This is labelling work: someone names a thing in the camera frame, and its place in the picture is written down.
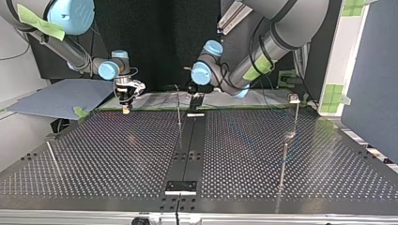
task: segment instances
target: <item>black backdrop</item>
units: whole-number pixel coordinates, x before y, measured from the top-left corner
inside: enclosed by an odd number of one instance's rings
[[[218,39],[217,0],[96,0],[96,21],[108,52],[130,53],[147,91],[185,86],[208,39]]]

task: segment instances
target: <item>gray robot arm segment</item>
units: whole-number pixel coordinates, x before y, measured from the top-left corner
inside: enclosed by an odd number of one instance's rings
[[[261,39],[264,50],[260,45],[253,50],[253,61],[264,73],[284,55],[311,40],[324,21],[329,7],[329,0],[242,0],[242,3],[272,22],[270,31]],[[210,68],[220,67],[220,64],[214,65],[211,59],[207,60],[202,55],[199,59],[201,58]],[[250,83],[260,76],[253,68],[249,55],[232,72],[222,74],[222,69],[215,70],[212,74],[214,77],[222,76],[218,79],[222,83],[216,83],[216,86],[237,97],[244,97]],[[191,76],[195,81],[202,74],[196,73],[193,67]]]

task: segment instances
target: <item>black cable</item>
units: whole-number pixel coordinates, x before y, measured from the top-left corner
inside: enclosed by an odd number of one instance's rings
[[[298,62],[298,59],[297,59],[297,57],[296,57],[296,55],[295,55],[294,52],[293,52],[293,59],[294,59],[294,61],[295,61],[295,64],[296,64],[297,67],[298,67],[298,76],[301,78],[302,84],[304,85],[305,90],[307,91],[307,93],[308,93],[308,95],[310,96],[310,98],[313,100],[313,102],[314,102],[316,108],[319,109],[318,103],[316,102],[314,96],[311,95],[311,92],[310,92],[310,90],[308,89],[307,84],[306,84],[305,81],[304,81],[304,78],[302,77],[301,70],[299,69],[299,62]]]
[[[95,37],[96,37],[96,33],[94,33],[94,31],[93,31],[93,35],[91,36],[90,55],[93,55]]]
[[[11,57],[0,58],[0,61],[4,61],[4,60],[9,60],[9,59],[14,59],[14,58],[21,57],[21,56],[23,56],[24,54],[26,54],[26,53],[29,51],[29,49],[30,49],[30,44],[27,45],[27,48],[26,48],[26,50],[25,50],[24,52],[22,52],[22,53],[20,53],[20,54],[17,54],[17,55],[14,55],[14,56],[11,56]]]

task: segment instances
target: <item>green tape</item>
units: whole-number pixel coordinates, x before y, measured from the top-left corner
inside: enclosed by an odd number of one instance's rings
[[[360,16],[365,6],[365,0],[345,0],[343,16]]]
[[[87,117],[87,116],[89,115],[89,113],[86,112],[86,111],[85,111],[82,107],[80,107],[80,106],[75,106],[75,107],[73,107],[73,110],[74,110],[75,114],[76,114],[77,116],[79,116],[79,118],[85,118],[85,117]]]
[[[58,38],[61,41],[64,40],[65,37],[64,27],[53,22],[44,21],[33,11],[29,10],[29,8],[24,7],[23,5],[18,4],[17,7],[18,7],[18,16],[20,17],[21,23],[26,23],[33,27],[36,27],[39,31],[43,32],[48,36]]]
[[[343,86],[327,84],[322,98],[322,113],[336,113],[340,103],[343,101]]]
[[[267,60],[267,58],[263,54],[260,56],[260,58],[257,59],[257,61],[255,61],[255,65],[257,66],[258,70],[260,70],[263,73],[267,74],[271,72],[272,64]],[[256,78],[258,78],[258,76],[260,76],[260,74],[257,71],[255,71],[254,67],[251,67],[243,76],[243,79],[248,82],[252,82]]]

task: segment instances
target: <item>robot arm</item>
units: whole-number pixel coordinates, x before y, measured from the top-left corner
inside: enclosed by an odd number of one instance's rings
[[[130,78],[130,60],[127,52],[114,51],[111,59],[92,57],[69,37],[61,41],[20,22],[17,13],[19,4],[29,8],[45,21],[62,25],[67,35],[77,36],[90,29],[94,21],[93,0],[1,0],[0,16],[58,54],[68,62],[71,69],[99,74],[105,80],[115,80],[116,90],[121,90],[118,93],[123,112],[130,112],[132,101],[144,91],[145,85]]]
[[[192,80],[199,85],[211,84],[231,96],[246,96],[250,83],[261,74],[273,70],[273,65],[290,51],[313,38],[325,19],[329,0],[242,0],[246,6],[271,21],[271,29],[234,71],[220,64],[222,45],[210,40],[202,50],[191,71]]]

